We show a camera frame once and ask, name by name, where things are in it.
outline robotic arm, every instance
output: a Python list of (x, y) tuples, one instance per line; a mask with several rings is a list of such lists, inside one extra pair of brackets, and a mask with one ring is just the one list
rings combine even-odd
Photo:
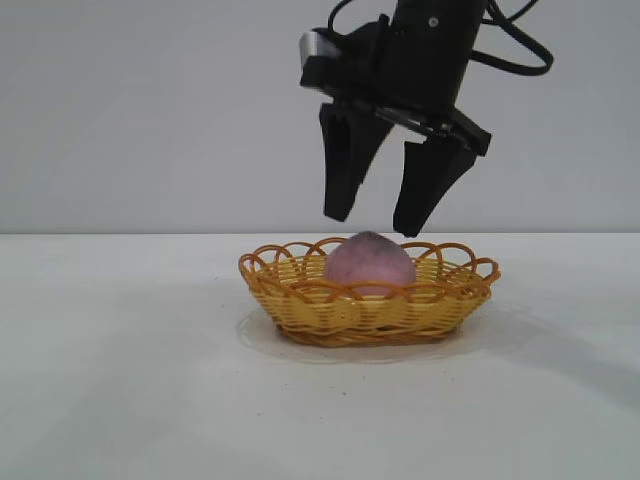
[[(393, 228), (415, 237), (449, 188), (487, 154), (491, 134), (455, 107), (468, 62), (518, 75), (543, 75), (552, 54), (514, 25), (538, 0), (505, 17), (495, 0), (398, 0), (393, 18), (380, 15), (348, 35), (337, 13), (326, 28), (300, 40), (300, 85), (333, 97), (320, 109), (325, 149), (324, 214), (345, 221), (358, 188), (395, 125), (425, 137), (405, 142), (404, 173)], [(487, 12), (490, 19), (483, 18)], [(481, 24), (501, 27), (543, 66), (517, 65), (473, 50)]]

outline wicker basket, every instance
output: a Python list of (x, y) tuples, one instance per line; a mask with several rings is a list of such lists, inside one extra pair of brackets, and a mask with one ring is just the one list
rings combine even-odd
[[(491, 297), (491, 285), (500, 278), (496, 262), (477, 258), (465, 245), (409, 242), (401, 246), (416, 265), (412, 285), (323, 280), (330, 253), (325, 249), (345, 240), (265, 245), (240, 257), (238, 266), (249, 291), (292, 340), (325, 347), (431, 342), (456, 331)], [(460, 254), (465, 261), (448, 258)], [(483, 265), (490, 267), (486, 276), (478, 272)], [(390, 293), (362, 296), (354, 291), (365, 285), (383, 285)]]

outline table surface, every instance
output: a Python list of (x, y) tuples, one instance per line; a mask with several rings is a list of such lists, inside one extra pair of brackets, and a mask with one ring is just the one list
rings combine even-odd
[(370, 349), (283, 340), (238, 273), (325, 236), (0, 237), (0, 478), (640, 478), (640, 235), (422, 235), (503, 277)]

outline basket rim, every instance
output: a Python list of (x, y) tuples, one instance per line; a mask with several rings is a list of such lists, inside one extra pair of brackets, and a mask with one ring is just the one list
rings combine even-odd
[[(241, 255), (238, 259), (238, 268), (243, 279), (251, 290), (262, 290), (262, 284), (266, 283), (268, 284), (269, 288), (275, 288), (288, 296), (297, 297), (305, 303), (317, 303), (314, 299), (306, 296), (303, 292), (300, 291), (305, 287), (320, 287), (333, 290), (333, 293), (331, 293), (322, 303), (331, 303), (332, 301), (344, 295), (352, 297), (354, 300), (365, 300), (366, 298), (370, 298), (371, 296), (361, 295), (355, 290), (359, 287), (365, 286), (381, 286), (389, 289), (389, 293), (383, 297), (384, 300), (390, 300), (394, 297), (400, 296), (404, 297), (405, 300), (410, 301), (414, 296), (413, 292), (415, 292), (416, 290), (424, 290), (427, 288), (439, 290), (442, 295), (437, 295), (438, 297), (448, 294), (458, 298), (469, 298), (470, 296), (476, 296), (478, 294), (486, 292), (487, 290), (490, 291), (491, 285), (501, 277), (499, 265), (495, 260), (488, 257), (477, 257), (473, 250), (467, 245), (457, 242), (444, 242), (435, 244), (423, 241), (409, 241), (401, 243), (399, 245), (405, 250), (410, 248), (425, 249), (425, 251), (420, 256), (411, 257), (414, 261), (424, 260), (430, 255), (435, 255), (438, 264), (448, 264), (454, 266), (455, 268), (452, 271), (448, 272), (447, 275), (452, 275), (460, 270), (466, 269), (470, 270), (470, 273), (474, 274), (477, 278), (459, 285), (452, 285), (450, 283), (445, 283), (444, 281), (439, 280), (417, 281), (409, 285), (402, 286), (381, 281), (337, 284), (325, 279), (299, 280), (297, 282), (294, 281), (284, 284), (279, 280), (271, 278), (270, 276), (264, 274), (264, 272), (270, 270), (272, 266), (282, 264), (283, 262), (302, 261), (302, 264), (304, 265), (305, 261), (309, 257), (328, 256), (328, 253), (323, 249), (324, 246), (332, 243), (339, 244), (345, 242), (346, 240), (347, 238), (345, 237), (335, 236), (324, 238), (315, 243), (293, 241), (283, 245), (262, 245), (256, 248), (253, 252)], [(290, 248), (293, 246), (306, 248), (307, 252), (304, 255), (294, 255), (290, 251)], [(445, 260), (443, 255), (443, 251), (447, 249), (456, 249), (459, 251), (462, 250), (469, 256), (470, 260), (463, 264), (447, 261)], [(274, 260), (265, 261), (265, 259), (261, 257), (261, 255), (265, 253), (275, 253)], [(491, 272), (486, 276), (482, 276), (477, 272), (478, 266), (480, 265), (490, 265)]]

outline pink ball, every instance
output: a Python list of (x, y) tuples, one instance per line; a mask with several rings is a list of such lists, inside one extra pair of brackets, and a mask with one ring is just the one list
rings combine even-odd
[[(361, 232), (346, 240), (329, 254), (324, 278), (345, 285), (366, 281), (406, 286), (416, 281), (416, 268), (405, 250), (374, 232)], [(361, 295), (387, 295), (389, 288), (357, 287)]]

